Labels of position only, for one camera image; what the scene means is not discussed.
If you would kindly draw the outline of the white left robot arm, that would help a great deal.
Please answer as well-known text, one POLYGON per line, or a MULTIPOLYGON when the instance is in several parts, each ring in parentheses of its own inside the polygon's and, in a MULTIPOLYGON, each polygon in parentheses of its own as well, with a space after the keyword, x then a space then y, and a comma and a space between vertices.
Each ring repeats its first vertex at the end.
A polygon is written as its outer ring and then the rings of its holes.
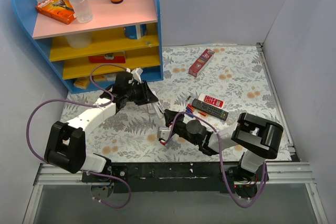
POLYGON ((92 171, 98 181, 108 181, 112 175, 111 168, 106 165, 108 160, 87 151, 86 137, 128 102, 138 106, 151 104, 157 117, 164 118, 159 99, 147 82, 141 80, 136 71, 119 72, 115 83, 108 87, 92 108, 65 123, 57 121, 53 124, 44 154, 46 162, 73 174, 80 170, 92 171))

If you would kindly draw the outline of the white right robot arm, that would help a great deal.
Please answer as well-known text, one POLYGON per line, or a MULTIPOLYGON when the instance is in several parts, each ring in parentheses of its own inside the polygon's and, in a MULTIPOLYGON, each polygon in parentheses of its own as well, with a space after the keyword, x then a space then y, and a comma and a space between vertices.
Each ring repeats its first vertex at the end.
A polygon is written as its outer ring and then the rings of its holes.
POLYGON ((234 171, 238 181, 251 180, 267 159, 276 159, 284 128, 273 121, 241 113, 235 124, 218 132, 209 131, 200 120, 184 122, 184 114, 164 111, 165 127, 157 136, 161 144, 167 144, 177 135, 198 147, 207 156, 220 155, 223 150, 240 145, 246 149, 234 171))

